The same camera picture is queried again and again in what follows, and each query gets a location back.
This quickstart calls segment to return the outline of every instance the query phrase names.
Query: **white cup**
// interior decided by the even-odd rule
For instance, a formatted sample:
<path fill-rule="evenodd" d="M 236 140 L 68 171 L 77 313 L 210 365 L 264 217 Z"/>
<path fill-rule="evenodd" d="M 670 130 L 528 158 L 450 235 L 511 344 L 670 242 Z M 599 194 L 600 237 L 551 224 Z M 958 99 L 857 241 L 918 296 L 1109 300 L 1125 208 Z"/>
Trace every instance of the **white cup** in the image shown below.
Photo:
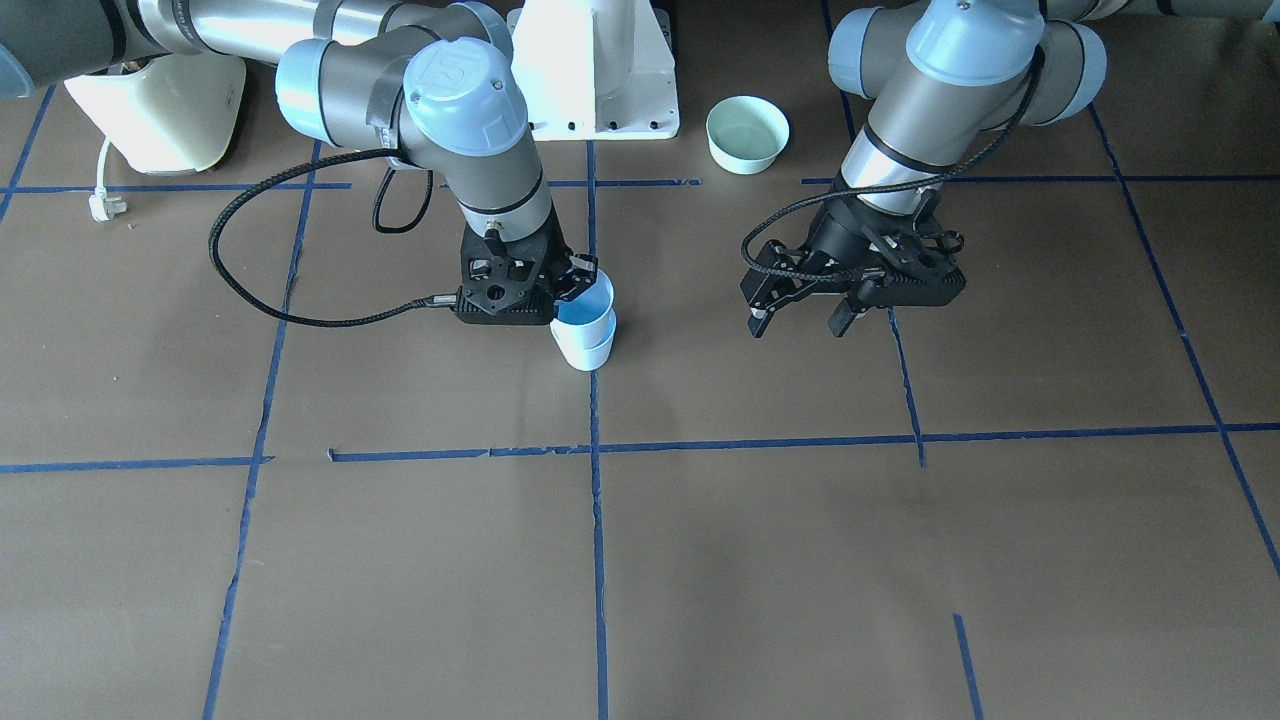
<path fill-rule="evenodd" d="M 564 360 L 579 370 L 595 370 L 609 359 L 618 316 L 613 311 L 613 282 L 596 270 L 595 284 L 568 302 L 561 302 L 552 320 L 552 337 Z"/>
<path fill-rule="evenodd" d="M 728 97 L 707 114 L 712 158 L 731 173 L 750 176 L 768 168 L 790 138 L 787 117 L 763 97 Z"/>

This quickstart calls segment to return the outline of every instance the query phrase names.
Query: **cable connector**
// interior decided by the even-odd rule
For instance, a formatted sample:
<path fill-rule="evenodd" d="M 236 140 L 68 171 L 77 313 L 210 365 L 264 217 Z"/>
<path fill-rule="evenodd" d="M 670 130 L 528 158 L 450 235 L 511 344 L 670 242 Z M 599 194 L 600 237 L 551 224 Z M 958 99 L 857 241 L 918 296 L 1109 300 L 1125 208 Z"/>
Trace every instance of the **cable connector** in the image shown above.
<path fill-rule="evenodd" d="M 88 214 L 100 223 L 105 223 L 128 209 L 129 204 L 123 197 L 109 197 L 105 187 L 95 188 L 93 195 L 88 197 Z"/>

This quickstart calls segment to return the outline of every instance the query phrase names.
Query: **black cable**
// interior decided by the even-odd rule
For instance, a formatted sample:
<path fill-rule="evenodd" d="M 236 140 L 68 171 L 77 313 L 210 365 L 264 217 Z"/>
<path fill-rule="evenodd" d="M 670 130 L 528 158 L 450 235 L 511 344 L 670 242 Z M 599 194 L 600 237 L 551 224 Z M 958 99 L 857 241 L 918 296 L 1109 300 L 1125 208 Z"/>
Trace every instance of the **black cable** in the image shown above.
<path fill-rule="evenodd" d="M 815 274 L 815 273 L 800 273 L 796 270 L 780 270 L 777 268 L 769 268 L 756 263 L 755 259 L 751 258 L 751 241 L 759 237 L 760 233 L 764 232 L 773 223 L 781 220 L 782 218 L 790 215 L 791 213 L 795 213 L 796 210 L 803 210 L 805 208 L 809 208 L 810 205 L 818 205 L 819 202 L 826 202 L 828 200 L 835 200 L 837 197 L 854 197 L 858 195 L 879 195 L 883 192 L 901 192 L 904 190 L 918 190 L 922 187 L 928 187 L 931 184 L 946 182 L 948 179 L 952 179 L 957 176 L 969 172 L 970 169 L 974 168 L 974 165 L 986 160 L 992 152 L 995 152 L 1001 145 L 1004 145 L 1005 141 L 1009 140 L 1009 136 L 1012 135 L 1014 128 L 1018 127 L 1018 123 L 1023 120 L 1023 117 L 1027 114 L 1027 109 L 1030 108 L 1032 97 L 1036 95 L 1036 87 L 1039 86 L 1041 70 L 1043 70 L 1043 68 L 1044 68 L 1044 51 L 1037 46 L 1036 54 L 1032 56 L 1032 61 L 1027 72 L 1027 91 L 1023 94 L 1023 99 L 1018 104 L 1018 109 L 1014 110 L 1014 114 L 1009 118 L 1009 122 L 1005 124 L 1005 128 L 1000 131 L 1000 135 L 996 136 L 996 138 L 992 140 L 986 147 L 979 150 L 974 156 L 969 158 L 964 163 L 960 163 L 959 165 L 952 167 L 950 170 L 937 176 L 920 178 L 910 182 L 893 183 L 893 184 L 878 184 L 872 187 L 850 187 L 847 190 L 836 190 L 832 192 L 815 195 L 813 197 L 806 197 L 797 202 L 792 202 L 791 205 L 787 205 L 786 208 L 765 218 L 763 223 L 755 225 L 755 229 L 746 233 L 746 237 L 742 238 L 742 246 L 740 249 L 740 254 L 742 255 L 742 260 L 746 263 L 746 266 L 765 275 L 792 278 L 801 282 L 824 282 L 824 281 L 842 282 L 859 277 L 861 270 L 855 270 L 855 269 L 841 270 L 827 274 Z"/>
<path fill-rule="evenodd" d="M 218 215 L 218 219 L 214 220 L 212 228 L 210 228 L 209 231 L 209 259 L 212 260 L 214 269 L 218 270 L 218 274 L 221 275 L 224 281 L 227 281 L 227 284 L 229 284 L 232 290 L 236 291 L 237 295 L 243 297 L 244 301 L 247 301 L 253 307 L 257 307 L 262 313 L 266 313 L 268 315 L 276 318 L 279 320 L 284 320 L 287 323 L 297 323 L 300 325 L 311 325 L 316 328 L 353 328 L 357 325 L 367 325 L 371 323 L 378 323 L 380 320 L 385 320 L 387 318 L 399 315 L 401 313 L 408 310 L 416 310 L 419 307 L 439 307 L 440 305 L 436 302 L 435 297 L 420 297 L 417 300 L 411 300 L 401 305 L 399 307 L 392 307 L 390 310 L 384 310 L 381 313 L 378 313 L 375 315 L 369 315 L 366 318 L 356 318 L 353 320 L 317 320 L 315 318 L 291 315 L 288 313 L 283 313 L 280 310 L 276 310 L 275 307 L 271 307 L 270 305 L 253 297 L 253 295 L 250 291 L 244 290 L 244 286 L 242 286 L 234 277 L 232 277 L 230 270 L 228 270 L 227 265 L 223 264 L 221 254 L 219 251 L 219 243 L 221 242 L 223 229 L 227 227 L 227 223 L 232 219 L 232 215 L 234 215 L 237 210 L 248 204 L 250 200 L 253 200 L 255 197 L 262 195 L 268 190 L 285 181 L 291 181 L 298 176 L 305 176 L 310 172 L 320 170 L 333 165 L 356 163 L 358 160 L 369 160 L 372 158 L 399 158 L 399 156 L 402 156 L 399 150 L 378 149 L 378 150 L 362 150 L 360 152 L 348 152 L 346 155 L 324 158 L 321 160 L 312 160 L 311 163 L 303 163 L 294 168 L 289 168 L 283 173 L 276 173 L 266 178 L 265 181 L 255 184 L 253 187 L 246 190 L 244 192 L 237 195 L 236 199 L 232 200 L 230 204 L 227 205 L 227 208 Z"/>
<path fill-rule="evenodd" d="M 378 187 L 378 196 L 374 197 L 374 229 L 384 234 L 399 234 L 406 233 L 417 227 L 426 217 L 426 209 L 431 206 L 431 191 L 435 188 L 435 172 L 426 172 L 426 196 L 422 197 L 422 205 L 417 209 L 417 215 L 406 225 L 389 228 L 383 224 L 383 200 L 387 197 L 387 190 L 392 186 L 392 178 L 396 177 L 396 168 L 387 168 L 387 173 L 383 176 L 383 184 Z"/>

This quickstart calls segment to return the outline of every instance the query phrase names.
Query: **white mounting bracket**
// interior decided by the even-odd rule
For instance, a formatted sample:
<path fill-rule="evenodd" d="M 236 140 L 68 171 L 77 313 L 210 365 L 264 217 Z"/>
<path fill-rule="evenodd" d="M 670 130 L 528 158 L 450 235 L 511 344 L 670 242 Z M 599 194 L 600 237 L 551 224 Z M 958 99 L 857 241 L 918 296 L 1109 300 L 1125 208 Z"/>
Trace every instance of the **white mounting bracket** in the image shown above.
<path fill-rule="evenodd" d="M 666 140 L 680 129 L 671 20 L 648 0 L 526 0 L 508 15 L 535 140 Z"/>

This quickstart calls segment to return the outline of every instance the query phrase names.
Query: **white plug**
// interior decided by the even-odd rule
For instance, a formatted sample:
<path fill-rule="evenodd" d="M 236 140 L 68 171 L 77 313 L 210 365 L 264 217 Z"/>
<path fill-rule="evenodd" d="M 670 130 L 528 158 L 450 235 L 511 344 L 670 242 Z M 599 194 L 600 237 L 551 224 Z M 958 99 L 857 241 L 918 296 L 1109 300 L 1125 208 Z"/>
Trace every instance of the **white plug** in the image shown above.
<path fill-rule="evenodd" d="M 108 197 L 106 195 L 106 151 L 111 149 L 110 138 L 102 141 L 102 150 L 97 154 L 97 184 L 93 195 L 88 197 L 88 214 L 100 223 L 129 209 L 129 204 L 123 197 Z"/>

